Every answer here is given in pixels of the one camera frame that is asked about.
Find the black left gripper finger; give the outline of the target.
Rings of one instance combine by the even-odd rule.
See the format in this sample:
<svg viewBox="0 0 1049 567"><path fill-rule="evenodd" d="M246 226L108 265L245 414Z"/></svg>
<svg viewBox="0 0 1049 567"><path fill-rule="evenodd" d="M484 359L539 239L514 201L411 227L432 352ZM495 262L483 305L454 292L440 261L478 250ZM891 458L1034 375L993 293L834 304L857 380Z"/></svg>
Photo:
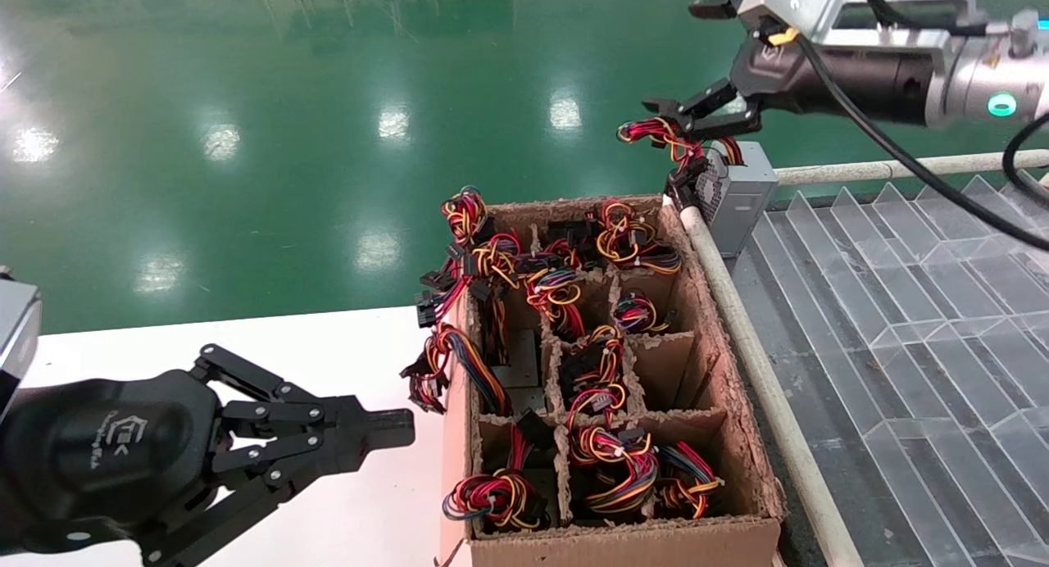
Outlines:
<svg viewBox="0 0 1049 567"><path fill-rule="evenodd" d="M180 527L140 538L146 566L199 566L319 478L354 473L377 450L408 448L413 432L325 432L214 456L208 488L228 495Z"/></svg>
<svg viewBox="0 0 1049 567"><path fill-rule="evenodd" d="M217 344L207 344L190 375L247 396L224 404L220 422L237 437L291 437L333 430L338 437L413 437L408 409L368 411L356 396L319 397Z"/></svg>

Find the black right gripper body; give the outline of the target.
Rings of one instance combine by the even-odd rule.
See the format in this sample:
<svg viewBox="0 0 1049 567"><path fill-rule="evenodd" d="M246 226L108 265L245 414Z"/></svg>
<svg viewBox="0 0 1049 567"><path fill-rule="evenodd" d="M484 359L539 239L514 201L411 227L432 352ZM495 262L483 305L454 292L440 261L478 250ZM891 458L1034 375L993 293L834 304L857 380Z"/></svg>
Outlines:
<svg viewBox="0 0 1049 567"><path fill-rule="evenodd" d="M829 91L802 50L794 45L768 47L748 39L732 62L729 81L738 96L764 109L791 114L827 114Z"/></svg>

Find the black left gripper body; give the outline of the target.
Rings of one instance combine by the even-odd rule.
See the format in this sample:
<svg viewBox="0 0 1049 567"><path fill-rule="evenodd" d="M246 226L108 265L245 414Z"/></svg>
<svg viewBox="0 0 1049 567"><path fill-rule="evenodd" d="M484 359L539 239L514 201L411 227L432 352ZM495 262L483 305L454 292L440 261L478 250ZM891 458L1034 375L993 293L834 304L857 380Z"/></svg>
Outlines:
<svg viewBox="0 0 1049 567"><path fill-rule="evenodd" d="M24 388L2 421L2 553L78 551L201 515L220 398L183 370Z"/></svg>

